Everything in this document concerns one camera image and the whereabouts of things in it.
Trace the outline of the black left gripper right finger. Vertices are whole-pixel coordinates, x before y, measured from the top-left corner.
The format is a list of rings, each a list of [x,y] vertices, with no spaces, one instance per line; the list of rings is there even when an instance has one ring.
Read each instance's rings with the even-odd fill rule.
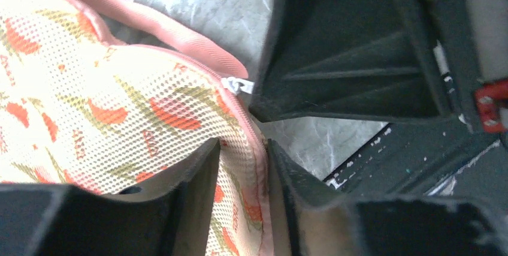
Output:
[[[507,221],[470,198],[342,194],[269,140],[275,255],[506,255]]]

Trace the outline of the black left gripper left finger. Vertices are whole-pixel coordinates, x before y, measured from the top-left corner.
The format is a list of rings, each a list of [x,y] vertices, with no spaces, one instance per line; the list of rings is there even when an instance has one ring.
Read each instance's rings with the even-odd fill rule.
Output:
[[[2,255],[204,255],[220,144],[117,194],[1,185]]]

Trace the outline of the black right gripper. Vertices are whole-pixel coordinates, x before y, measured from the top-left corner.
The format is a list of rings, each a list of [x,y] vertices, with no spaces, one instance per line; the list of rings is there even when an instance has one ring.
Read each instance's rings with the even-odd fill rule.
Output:
[[[249,110],[507,131],[507,0],[274,0]]]

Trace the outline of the floral mesh laundry bag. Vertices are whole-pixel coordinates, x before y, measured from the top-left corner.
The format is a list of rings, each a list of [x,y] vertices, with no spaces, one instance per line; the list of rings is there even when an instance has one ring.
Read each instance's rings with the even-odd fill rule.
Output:
[[[130,0],[1,0],[1,182],[119,192],[220,141],[206,255],[273,255],[248,73]]]

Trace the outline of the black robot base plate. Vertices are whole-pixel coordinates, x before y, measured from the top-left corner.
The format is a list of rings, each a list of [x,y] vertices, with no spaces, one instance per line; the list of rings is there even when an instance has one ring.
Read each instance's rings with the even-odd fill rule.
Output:
[[[352,195],[454,195],[507,209],[507,134],[471,133],[460,121],[388,124],[325,183]]]

